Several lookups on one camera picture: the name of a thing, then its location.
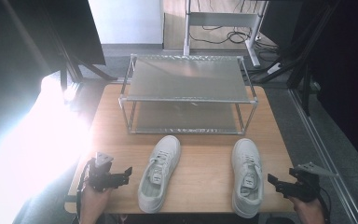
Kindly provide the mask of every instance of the white wall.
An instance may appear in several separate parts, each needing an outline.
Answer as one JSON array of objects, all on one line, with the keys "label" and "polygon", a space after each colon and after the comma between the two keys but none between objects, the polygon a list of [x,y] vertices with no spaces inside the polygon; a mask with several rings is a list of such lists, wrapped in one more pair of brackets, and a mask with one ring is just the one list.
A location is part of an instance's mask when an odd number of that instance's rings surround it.
[{"label": "white wall", "polygon": [[162,0],[89,0],[102,44],[162,44]]}]

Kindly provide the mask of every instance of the wooden table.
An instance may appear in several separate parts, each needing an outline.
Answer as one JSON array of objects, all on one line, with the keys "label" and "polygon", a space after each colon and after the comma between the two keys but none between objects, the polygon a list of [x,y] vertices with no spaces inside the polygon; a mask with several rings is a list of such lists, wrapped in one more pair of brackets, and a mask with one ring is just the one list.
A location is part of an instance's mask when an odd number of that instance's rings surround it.
[{"label": "wooden table", "polygon": [[[122,173],[133,167],[129,185],[115,189],[106,212],[114,214],[142,214],[137,190],[148,158],[162,134],[130,134],[127,131],[118,96],[121,85],[106,86],[92,123],[91,147],[78,164],[68,192],[65,209],[76,212],[75,195],[78,179],[85,163],[97,151],[114,157],[111,173]],[[265,194],[260,212],[293,212],[293,205],[267,181],[272,174],[283,181],[294,182],[288,172],[293,167],[272,114],[264,90],[255,87],[259,105],[243,135],[177,134],[182,156],[172,173],[166,200],[161,213],[233,213],[231,194],[234,173],[231,152],[243,138],[252,139],[258,147],[263,166]]]}]

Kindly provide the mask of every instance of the hand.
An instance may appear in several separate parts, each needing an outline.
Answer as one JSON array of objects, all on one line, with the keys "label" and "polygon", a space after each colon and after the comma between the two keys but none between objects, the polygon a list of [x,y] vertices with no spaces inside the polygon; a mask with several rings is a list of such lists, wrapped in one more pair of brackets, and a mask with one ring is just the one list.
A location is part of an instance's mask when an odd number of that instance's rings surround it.
[{"label": "hand", "polygon": [[303,224],[324,224],[324,213],[318,199],[304,203],[298,198],[288,197]]},{"label": "hand", "polygon": [[88,180],[85,181],[81,195],[79,224],[95,224],[97,222],[109,201],[112,190],[105,189],[103,192],[98,192],[90,186]]}]

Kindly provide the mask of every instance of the white sneaker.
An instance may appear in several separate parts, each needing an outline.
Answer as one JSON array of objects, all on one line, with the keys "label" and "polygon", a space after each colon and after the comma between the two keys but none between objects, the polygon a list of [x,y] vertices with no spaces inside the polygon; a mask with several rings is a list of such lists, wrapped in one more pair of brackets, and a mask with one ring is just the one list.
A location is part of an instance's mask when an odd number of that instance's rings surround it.
[{"label": "white sneaker", "polygon": [[167,135],[156,144],[138,188],[138,204],[142,211],[157,213],[162,207],[180,154],[180,143],[174,136]]},{"label": "white sneaker", "polygon": [[261,160],[255,143],[240,139],[232,151],[231,163],[235,175],[232,208],[240,217],[254,217],[264,194]]}]

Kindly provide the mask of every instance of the bright light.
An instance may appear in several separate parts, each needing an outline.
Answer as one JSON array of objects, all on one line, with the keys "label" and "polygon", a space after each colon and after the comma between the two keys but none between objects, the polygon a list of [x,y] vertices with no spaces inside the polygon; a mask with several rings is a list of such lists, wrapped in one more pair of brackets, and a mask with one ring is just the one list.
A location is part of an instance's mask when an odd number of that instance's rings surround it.
[{"label": "bright light", "polygon": [[90,146],[86,125],[63,103],[57,81],[44,79],[38,99],[0,146],[0,223],[74,165]]}]

